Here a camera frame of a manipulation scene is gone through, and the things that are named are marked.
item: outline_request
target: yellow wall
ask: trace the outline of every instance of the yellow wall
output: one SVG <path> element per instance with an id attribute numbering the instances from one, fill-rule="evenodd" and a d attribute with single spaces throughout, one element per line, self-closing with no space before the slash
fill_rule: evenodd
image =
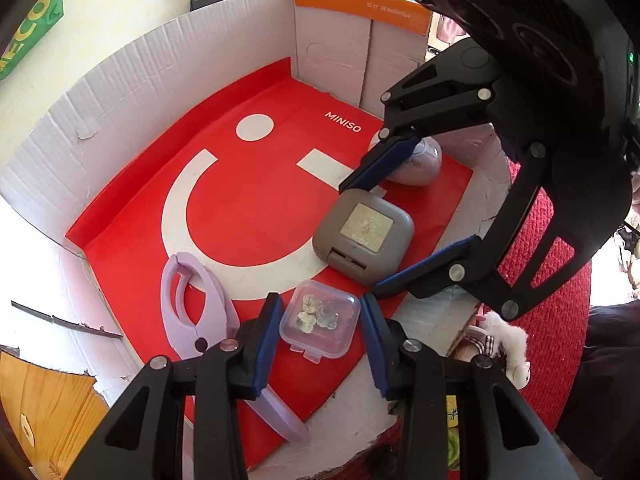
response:
<path id="1" fill-rule="evenodd" d="M 146 32 L 189 11 L 190 0 L 64 0 L 64 17 L 0 81 L 0 168 L 80 77 Z"/>

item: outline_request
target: red rug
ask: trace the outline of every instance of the red rug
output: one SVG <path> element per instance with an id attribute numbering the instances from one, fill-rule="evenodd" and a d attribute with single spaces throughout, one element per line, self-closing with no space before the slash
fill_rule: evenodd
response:
<path id="1" fill-rule="evenodd" d="M 510 165 L 512 178 L 518 172 Z M 513 283 L 524 270 L 540 238 L 553 216 L 553 205 L 544 191 L 536 201 L 500 264 L 500 273 Z M 573 255 L 564 244 L 555 244 L 537 278 L 543 281 Z M 591 263 L 585 265 L 572 279 L 536 308 L 517 320 L 529 334 L 527 358 L 531 362 L 531 381 L 522 395 L 536 411 L 549 431 L 558 424 L 580 364 L 587 330 L 591 293 Z M 393 444 L 401 436 L 401 423 L 396 423 L 380 437 L 380 444 Z M 364 456 L 355 458 L 332 480 L 370 480 Z M 457 472 L 449 474 L 457 479 Z"/>

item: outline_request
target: wooden surface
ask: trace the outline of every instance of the wooden surface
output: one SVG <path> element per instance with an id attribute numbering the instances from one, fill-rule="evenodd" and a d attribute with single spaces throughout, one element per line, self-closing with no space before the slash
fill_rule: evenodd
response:
<path id="1" fill-rule="evenodd" d="M 89 376 L 48 370 L 9 354 L 0 354 L 0 399 L 41 480 L 65 477 L 82 446 L 108 411 Z M 34 446 L 20 425 L 24 414 Z"/>

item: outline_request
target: white plush toy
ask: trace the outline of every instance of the white plush toy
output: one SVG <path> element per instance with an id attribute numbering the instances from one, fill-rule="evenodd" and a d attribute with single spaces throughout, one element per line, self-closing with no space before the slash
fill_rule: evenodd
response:
<path id="1" fill-rule="evenodd" d="M 495 353 L 502 345 L 507 357 L 506 375 L 517 389 L 523 389 L 531 378 L 531 363 L 527 361 L 527 333 L 519 326 L 510 325 L 493 311 L 484 314 L 484 321 L 479 325 L 494 336 Z"/>
<path id="2" fill-rule="evenodd" d="M 502 350 L 506 356 L 507 378 L 513 385 L 521 390 L 531 378 L 530 363 L 527 361 L 527 333 L 520 327 L 508 324 L 496 312 L 489 311 L 475 316 L 474 322 L 466 328 L 465 338 L 456 347 L 453 357 L 460 361 L 471 361 L 481 352 L 479 343 L 488 341 L 487 336 L 492 336 L 492 344 L 489 349 L 482 350 L 491 358 L 495 358 Z"/>

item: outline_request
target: white cardboard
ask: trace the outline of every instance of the white cardboard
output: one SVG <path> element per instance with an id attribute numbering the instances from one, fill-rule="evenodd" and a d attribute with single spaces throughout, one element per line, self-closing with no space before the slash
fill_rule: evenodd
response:
<path id="1" fill-rule="evenodd" d="M 0 349 L 18 353 L 18 336 L 15 331 L 14 308 L 11 306 L 11 294 L 9 292 L 10 279 L 8 277 L 11 262 L 5 255 L 7 252 L 6 236 L 8 225 L 2 220 L 3 209 L 10 209 L 6 202 L 0 200 Z"/>
<path id="2" fill-rule="evenodd" d="M 325 60 L 311 65 L 308 52 L 315 44 Z M 411 72 L 425 49 L 425 37 L 340 12 L 294 8 L 292 0 L 227 0 L 205 7 L 145 34 L 73 86 L 0 175 L 0 193 L 23 218 L 63 244 L 69 226 L 124 165 L 187 110 L 239 77 L 289 56 L 294 76 L 381 115 L 380 94 Z M 445 152 L 474 168 L 442 247 L 486 230 L 506 193 L 508 171 L 488 126 L 439 140 Z M 60 262 L 67 260 L 65 253 Z M 75 267 L 74 298 L 86 293 L 78 285 L 81 278 Z M 477 303 L 456 289 L 428 300 L 407 296 L 395 318 L 444 354 Z M 73 302 L 71 311 L 76 312 Z M 29 339 L 26 355 L 52 368 L 88 370 L 111 402 L 140 367 L 126 338 L 78 335 L 23 312 L 18 317 L 18 338 Z M 78 317 L 87 319 L 84 312 Z M 47 346 L 61 357 L 45 355 Z M 281 446 L 251 476 L 297 479 L 340 467 L 394 421 L 363 358 L 308 421 L 310 445 Z"/>
<path id="3" fill-rule="evenodd" d="M 370 27 L 371 20 L 361 16 L 296 7 L 300 81 L 357 107 L 367 67 Z"/>
<path id="4" fill-rule="evenodd" d="M 380 96 L 424 63 L 427 38 L 388 23 L 372 22 L 360 108 L 383 117 Z"/>
<path id="5" fill-rule="evenodd" d="M 0 194 L 70 246 L 64 235 L 80 213 L 178 118 L 267 64 L 294 63 L 295 48 L 292 0 L 227 0 L 156 28 L 49 109 L 0 175 Z"/>
<path id="6" fill-rule="evenodd" d="M 86 261 L 51 241 L 0 198 L 2 259 L 11 300 L 48 316 L 122 334 Z"/>

